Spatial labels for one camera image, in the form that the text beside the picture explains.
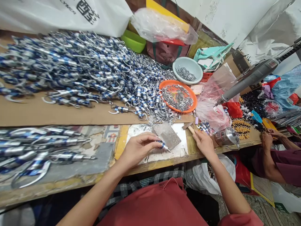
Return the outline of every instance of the white bowl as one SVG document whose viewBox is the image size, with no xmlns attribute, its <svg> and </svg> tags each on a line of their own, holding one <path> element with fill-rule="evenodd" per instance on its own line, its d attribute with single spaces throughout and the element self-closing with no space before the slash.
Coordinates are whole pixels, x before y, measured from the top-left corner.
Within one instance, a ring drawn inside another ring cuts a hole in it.
<svg viewBox="0 0 301 226">
<path fill-rule="evenodd" d="M 191 74 L 193 74 L 196 77 L 196 80 L 193 82 L 190 82 L 190 81 L 187 81 L 187 80 L 181 78 L 178 75 L 178 73 L 176 72 L 176 69 L 178 67 L 185 67 Z M 201 66 L 189 57 L 183 56 L 183 57 L 177 58 L 172 64 L 172 69 L 173 69 L 173 72 L 176 75 L 177 79 L 186 85 L 196 84 L 203 78 L 203 70 L 202 70 Z"/>
</svg>

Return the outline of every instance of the forearm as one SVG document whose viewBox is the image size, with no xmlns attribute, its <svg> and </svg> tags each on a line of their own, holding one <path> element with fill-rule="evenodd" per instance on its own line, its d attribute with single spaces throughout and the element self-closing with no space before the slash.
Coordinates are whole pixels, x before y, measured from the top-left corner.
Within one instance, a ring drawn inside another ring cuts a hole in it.
<svg viewBox="0 0 301 226">
<path fill-rule="evenodd" d="M 272 159 L 270 148 L 264 147 L 263 152 L 263 167 L 267 179 L 277 183 L 286 183 Z"/>
<path fill-rule="evenodd" d="M 59 226 L 93 225 L 116 185 L 128 168 L 116 162 L 102 179 L 57 224 Z"/>
<path fill-rule="evenodd" d="M 286 149 L 301 150 L 301 148 L 299 148 L 296 144 L 291 142 L 286 136 L 281 136 L 279 140 Z"/>
<path fill-rule="evenodd" d="M 209 160 L 219 184 L 226 206 L 231 214 L 249 213 L 251 207 L 231 178 L 225 166 L 215 155 Z"/>
</svg>

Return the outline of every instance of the small hammer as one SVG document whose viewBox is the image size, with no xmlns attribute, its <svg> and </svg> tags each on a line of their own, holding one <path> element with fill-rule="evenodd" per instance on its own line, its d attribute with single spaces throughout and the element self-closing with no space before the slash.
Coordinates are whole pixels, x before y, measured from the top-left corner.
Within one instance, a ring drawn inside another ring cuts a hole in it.
<svg viewBox="0 0 301 226">
<path fill-rule="evenodd" d="M 185 130 L 188 128 L 192 134 L 195 134 L 194 129 L 191 127 L 192 124 L 193 124 L 193 122 L 188 123 L 187 125 L 182 126 L 182 129 Z"/>
</svg>

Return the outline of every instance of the checkered cloth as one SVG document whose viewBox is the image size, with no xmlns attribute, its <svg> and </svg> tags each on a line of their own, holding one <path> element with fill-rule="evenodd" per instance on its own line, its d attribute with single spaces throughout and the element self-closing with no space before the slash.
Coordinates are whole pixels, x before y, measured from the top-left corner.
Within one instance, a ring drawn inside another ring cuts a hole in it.
<svg viewBox="0 0 301 226">
<path fill-rule="evenodd" d="M 148 185 L 158 184 L 162 181 L 169 180 L 172 177 L 182 177 L 185 184 L 185 163 L 166 167 L 164 168 L 164 172 L 155 174 L 152 177 L 147 177 L 141 180 L 127 181 L 126 183 L 119 183 L 107 201 L 105 207 L 100 212 L 98 217 L 99 220 L 101 220 L 107 214 L 112 206 L 128 195 L 132 194 L 134 191 Z"/>
<path fill-rule="evenodd" d="M 268 99 L 274 99 L 274 95 L 271 91 L 271 87 L 269 85 L 265 85 L 262 87 L 262 90 L 264 92 L 264 96 L 265 98 L 268 98 Z"/>
</svg>

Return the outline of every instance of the hammer handle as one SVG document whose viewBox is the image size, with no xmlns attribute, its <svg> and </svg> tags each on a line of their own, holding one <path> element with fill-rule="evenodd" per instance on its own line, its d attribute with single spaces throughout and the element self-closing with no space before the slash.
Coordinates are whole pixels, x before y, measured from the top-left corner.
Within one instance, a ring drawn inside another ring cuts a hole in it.
<svg viewBox="0 0 301 226">
<path fill-rule="evenodd" d="M 188 129 L 190 130 L 190 132 L 191 132 L 192 134 L 195 135 L 195 131 L 194 131 L 194 129 L 193 129 L 191 126 L 188 126 Z"/>
</svg>

